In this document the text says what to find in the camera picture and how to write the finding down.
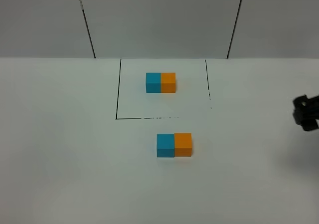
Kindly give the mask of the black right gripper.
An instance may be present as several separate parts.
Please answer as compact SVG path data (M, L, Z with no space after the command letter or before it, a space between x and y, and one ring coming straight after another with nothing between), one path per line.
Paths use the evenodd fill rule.
M297 97L293 100L293 117L295 123L300 125L304 131L313 131L319 128L319 97L308 98L307 95Z

